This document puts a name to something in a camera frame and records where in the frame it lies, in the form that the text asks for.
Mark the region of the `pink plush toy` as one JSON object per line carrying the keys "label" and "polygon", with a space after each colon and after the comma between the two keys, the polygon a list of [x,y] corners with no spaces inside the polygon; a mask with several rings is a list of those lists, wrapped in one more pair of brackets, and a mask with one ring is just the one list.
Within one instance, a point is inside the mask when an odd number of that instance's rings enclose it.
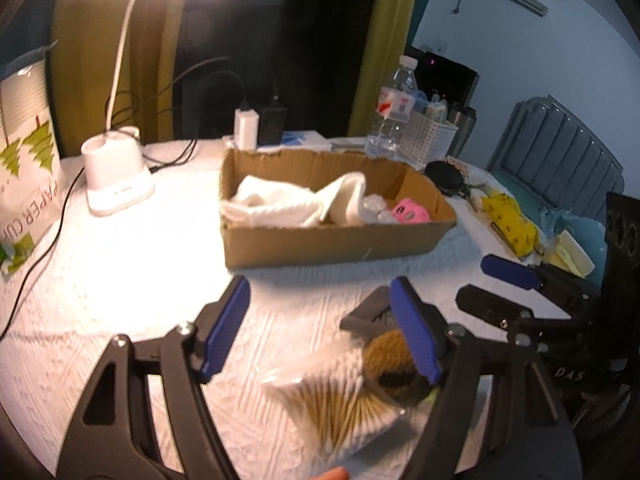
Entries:
{"label": "pink plush toy", "polygon": [[392,214],[402,224],[431,222],[431,216],[428,211],[411,198],[400,200],[392,209]]}

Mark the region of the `clear bubble wrap ball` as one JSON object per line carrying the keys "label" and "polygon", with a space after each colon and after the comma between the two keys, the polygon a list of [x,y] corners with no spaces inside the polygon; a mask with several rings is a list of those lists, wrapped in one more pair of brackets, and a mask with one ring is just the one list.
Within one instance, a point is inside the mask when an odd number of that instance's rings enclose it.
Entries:
{"label": "clear bubble wrap ball", "polygon": [[360,207],[360,217],[367,224],[397,224],[398,220],[387,207],[386,200],[381,195],[363,197]]}

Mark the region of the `white cloth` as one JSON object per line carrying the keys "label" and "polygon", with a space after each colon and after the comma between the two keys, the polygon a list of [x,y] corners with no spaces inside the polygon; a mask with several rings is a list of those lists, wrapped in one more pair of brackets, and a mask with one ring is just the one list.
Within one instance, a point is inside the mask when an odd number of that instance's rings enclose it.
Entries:
{"label": "white cloth", "polygon": [[359,171],[343,174],[317,192],[247,176],[235,196],[220,201],[220,213],[248,228],[309,229],[326,219],[336,226],[365,226],[360,217],[364,192],[366,177]]}

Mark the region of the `brown furry toy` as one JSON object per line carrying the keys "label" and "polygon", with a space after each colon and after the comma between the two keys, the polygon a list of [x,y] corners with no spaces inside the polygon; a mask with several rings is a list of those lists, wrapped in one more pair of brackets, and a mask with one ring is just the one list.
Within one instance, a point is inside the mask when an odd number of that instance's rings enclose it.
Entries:
{"label": "brown furry toy", "polygon": [[364,377],[399,404],[416,405],[433,390],[416,369],[408,342],[399,328],[372,339],[362,352]]}

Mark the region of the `grey knit glove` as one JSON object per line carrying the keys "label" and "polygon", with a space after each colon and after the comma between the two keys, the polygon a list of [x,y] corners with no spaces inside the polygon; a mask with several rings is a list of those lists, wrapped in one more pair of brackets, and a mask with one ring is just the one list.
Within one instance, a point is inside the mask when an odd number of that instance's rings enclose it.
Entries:
{"label": "grey knit glove", "polygon": [[376,288],[340,322],[340,330],[365,341],[372,341],[397,327],[395,315],[390,308],[388,286]]}

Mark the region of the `black round pouch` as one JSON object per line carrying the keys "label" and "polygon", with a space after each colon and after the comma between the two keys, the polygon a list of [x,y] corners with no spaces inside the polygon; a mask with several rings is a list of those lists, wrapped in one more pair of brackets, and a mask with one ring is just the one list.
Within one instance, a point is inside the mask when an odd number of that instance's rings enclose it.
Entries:
{"label": "black round pouch", "polygon": [[425,166],[423,173],[442,194],[446,196],[469,196],[469,188],[462,173],[449,162],[433,160]]}

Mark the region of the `cotton swab bag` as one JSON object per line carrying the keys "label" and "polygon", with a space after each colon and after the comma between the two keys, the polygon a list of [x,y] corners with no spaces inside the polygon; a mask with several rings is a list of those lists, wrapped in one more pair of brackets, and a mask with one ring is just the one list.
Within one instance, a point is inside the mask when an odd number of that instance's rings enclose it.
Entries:
{"label": "cotton swab bag", "polygon": [[265,394],[288,413],[319,460],[344,460],[381,437],[405,410],[364,377],[361,344],[330,344],[268,373]]}

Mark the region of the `grey padded chair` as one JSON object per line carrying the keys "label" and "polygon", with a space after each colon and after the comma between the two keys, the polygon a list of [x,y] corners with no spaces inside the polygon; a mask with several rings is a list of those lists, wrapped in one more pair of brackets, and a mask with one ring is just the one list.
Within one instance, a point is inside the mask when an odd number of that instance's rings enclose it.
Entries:
{"label": "grey padded chair", "polygon": [[623,193],[623,166],[553,96],[516,103],[488,164],[548,207],[603,221],[608,193]]}

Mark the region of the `white plastic basket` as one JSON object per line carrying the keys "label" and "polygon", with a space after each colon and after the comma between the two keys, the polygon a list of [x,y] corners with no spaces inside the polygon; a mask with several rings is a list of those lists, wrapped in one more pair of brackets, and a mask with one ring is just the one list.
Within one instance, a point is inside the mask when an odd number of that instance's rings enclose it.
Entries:
{"label": "white plastic basket", "polygon": [[431,117],[412,112],[402,130],[399,153],[414,166],[426,166],[447,156],[458,127],[451,122],[436,122]]}

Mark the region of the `steel thermos cup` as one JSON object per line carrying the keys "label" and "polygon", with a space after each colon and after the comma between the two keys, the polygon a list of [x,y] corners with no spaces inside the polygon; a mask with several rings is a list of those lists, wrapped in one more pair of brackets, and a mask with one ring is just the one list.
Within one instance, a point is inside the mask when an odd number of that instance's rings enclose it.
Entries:
{"label": "steel thermos cup", "polygon": [[458,157],[475,126],[476,110],[474,110],[473,107],[454,103],[448,112],[448,122],[451,122],[457,127],[457,131],[454,134],[448,150],[448,155]]}

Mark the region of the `brown cardboard box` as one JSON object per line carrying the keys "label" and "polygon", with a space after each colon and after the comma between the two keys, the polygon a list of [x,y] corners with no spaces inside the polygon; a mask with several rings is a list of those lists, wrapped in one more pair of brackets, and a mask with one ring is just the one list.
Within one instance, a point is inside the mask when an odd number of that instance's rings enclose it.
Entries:
{"label": "brown cardboard box", "polygon": [[228,150],[219,210],[230,269],[422,255],[457,222],[415,169],[357,152]]}

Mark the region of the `clear water bottle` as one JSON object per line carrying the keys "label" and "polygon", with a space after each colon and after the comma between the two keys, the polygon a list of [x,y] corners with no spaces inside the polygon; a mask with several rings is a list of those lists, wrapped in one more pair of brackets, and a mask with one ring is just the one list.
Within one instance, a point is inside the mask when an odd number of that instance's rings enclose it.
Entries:
{"label": "clear water bottle", "polygon": [[414,71],[417,67],[415,58],[401,55],[393,75],[378,92],[371,130],[364,144],[368,156],[396,157],[402,133],[416,105],[419,89]]}

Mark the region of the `white power adapter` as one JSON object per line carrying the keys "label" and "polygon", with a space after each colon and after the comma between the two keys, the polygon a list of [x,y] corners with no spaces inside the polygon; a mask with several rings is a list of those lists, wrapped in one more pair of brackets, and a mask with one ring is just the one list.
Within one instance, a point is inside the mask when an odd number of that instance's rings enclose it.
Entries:
{"label": "white power adapter", "polygon": [[242,151],[255,151],[259,127],[259,114],[256,110],[237,108],[234,114],[233,141]]}

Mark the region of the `blue white tissue pack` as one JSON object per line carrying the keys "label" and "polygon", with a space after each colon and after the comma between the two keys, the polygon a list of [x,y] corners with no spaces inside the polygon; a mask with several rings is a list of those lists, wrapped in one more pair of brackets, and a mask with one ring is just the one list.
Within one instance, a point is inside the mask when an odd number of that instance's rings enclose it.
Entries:
{"label": "blue white tissue pack", "polygon": [[281,140],[282,148],[292,148],[292,150],[311,150],[318,152],[332,151],[332,143],[322,134],[314,130],[307,131],[285,131]]}

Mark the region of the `black power adapter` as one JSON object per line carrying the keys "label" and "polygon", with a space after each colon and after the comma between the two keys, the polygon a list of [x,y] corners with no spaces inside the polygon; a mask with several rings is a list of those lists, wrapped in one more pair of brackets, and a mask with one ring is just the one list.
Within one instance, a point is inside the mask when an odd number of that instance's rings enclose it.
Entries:
{"label": "black power adapter", "polygon": [[257,145],[279,145],[286,122],[286,108],[280,105],[264,106],[259,115]]}

